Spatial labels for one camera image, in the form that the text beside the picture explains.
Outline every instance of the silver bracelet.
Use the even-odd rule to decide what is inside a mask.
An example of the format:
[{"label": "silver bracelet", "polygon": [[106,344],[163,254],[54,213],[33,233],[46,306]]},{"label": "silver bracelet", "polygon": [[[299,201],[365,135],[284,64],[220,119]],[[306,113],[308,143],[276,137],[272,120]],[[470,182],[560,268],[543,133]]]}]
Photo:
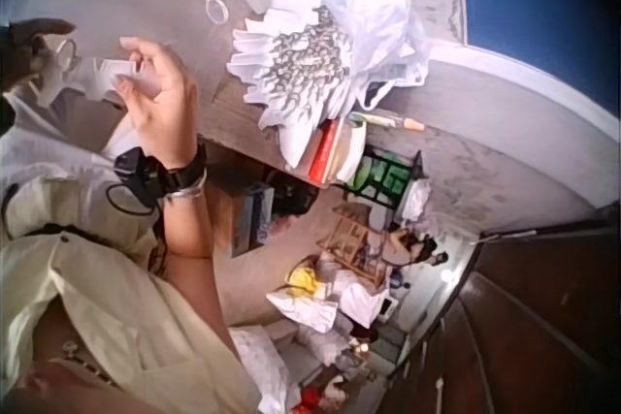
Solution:
[{"label": "silver bracelet", "polygon": [[199,178],[199,180],[194,183],[192,186],[188,188],[180,189],[174,193],[170,193],[166,195],[167,199],[179,199],[179,198],[198,198],[203,194],[203,188],[205,187],[205,182],[207,181],[207,168],[203,170],[203,176]]}]

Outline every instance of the red object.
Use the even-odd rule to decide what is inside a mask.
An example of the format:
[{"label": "red object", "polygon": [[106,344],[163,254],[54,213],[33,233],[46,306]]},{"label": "red object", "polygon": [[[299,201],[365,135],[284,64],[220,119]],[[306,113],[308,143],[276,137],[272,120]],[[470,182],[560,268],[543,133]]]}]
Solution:
[{"label": "red object", "polygon": [[309,178],[316,183],[323,184],[326,181],[332,155],[336,149],[335,139],[339,133],[339,126],[339,120],[329,120],[322,125],[321,143],[319,143],[319,148],[314,154],[309,170]]},{"label": "red object", "polygon": [[298,404],[293,408],[291,414],[312,414],[312,409],[304,406],[303,404]]},{"label": "red object", "polygon": [[319,405],[321,394],[316,387],[308,386],[302,389],[302,404],[306,407],[315,408]]}]

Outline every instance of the yellow cloth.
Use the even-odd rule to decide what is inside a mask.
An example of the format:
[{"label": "yellow cloth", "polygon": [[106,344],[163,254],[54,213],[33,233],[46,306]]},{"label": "yellow cloth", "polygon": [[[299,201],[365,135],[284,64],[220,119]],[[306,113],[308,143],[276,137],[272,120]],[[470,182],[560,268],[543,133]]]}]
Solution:
[{"label": "yellow cloth", "polygon": [[286,282],[295,287],[288,290],[289,295],[294,297],[304,295],[305,291],[314,295],[321,288],[314,270],[309,267],[298,267],[289,274]]}]

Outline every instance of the watch strap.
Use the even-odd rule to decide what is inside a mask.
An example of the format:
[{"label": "watch strap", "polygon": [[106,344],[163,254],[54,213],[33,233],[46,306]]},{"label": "watch strap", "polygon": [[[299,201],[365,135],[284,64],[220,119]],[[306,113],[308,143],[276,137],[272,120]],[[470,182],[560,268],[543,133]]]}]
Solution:
[{"label": "watch strap", "polygon": [[205,147],[199,144],[196,155],[189,165],[182,169],[165,171],[163,176],[166,193],[172,194],[194,186],[205,174],[206,163],[207,156],[205,154]]}]

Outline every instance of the cable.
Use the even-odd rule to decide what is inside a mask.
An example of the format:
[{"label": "cable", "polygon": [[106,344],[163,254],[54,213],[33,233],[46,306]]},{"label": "cable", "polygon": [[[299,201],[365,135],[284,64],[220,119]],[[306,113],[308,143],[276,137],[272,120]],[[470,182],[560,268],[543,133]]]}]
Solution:
[{"label": "cable", "polygon": [[[112,199],[111,193],[114,189],[116,188],[121,188],[121,187],[125,187],[127,188],[127,186],[125,186],[123,183],[115,183],[115,184],[111,184],[110,186],[108,186],[106,188],[106,199],[108,200],[108,202],[110,203],[110,205],[112,207],[114,207],[116,210],[118,210],[119,212],[125,213],[127,215],[132,215],[135,217],[149,217],[151,215],[153,215],[153,213],[157,210],[157,212],[159,213],[159,218],[163,219],[164,218],[164,212],[162,211],[162,207],[159,205],[159,203],[157,202],[157,200],[155,200],[154,206],[151,210],[147,210],[147,211],[143,211],[143,212],[137,212],[134,210],[128,210],[124,207],[119,206],[117,203],[115,203]],[[162,244],[164,246],[164,252],[162,253],[161,256],[155,256],[157,257],[161,257],[162,258],[162,262],[160,264],[160,266],[158,267],[158,269],[156,271],[153,271],[152,273],[155,274],[156,276],[162,276],[166,266],[166,254],[168,253],[168,244],[166,243],[166,235],[164,233],[164,228],[162,226],[162,232],[161,232],[161,238],[162,238]]]},{"label": "cable", "polygon": [[[153,207],[151,210],[148,210],[146,212],[136,212],[133,210],[127,210],[126,208],[123,208],[121,206],[119,206],[117,203],[115,203],[113,201],[112,196],[110,195],[110,193],[113,191],[113,189],[115,188],[126,188],[126,186],[123,183],[115,183],[115,184],[111,184],[110,186],[108,186],[106,188],[106,199],[108,200],[108,202],[111,204],[112,207],[114,207],[116,210],[118,210],[119,212],[123,212],[126,213],[127,215],[133,215],[135,217],[150,217],[153,215],[153,213],[155,212],[156,207]],[[157,206],[157,209],[160,211],[161,213],[161,209],[159,209],[159,204],[157,203],[157,201],[155,202],[155,205]]]}]

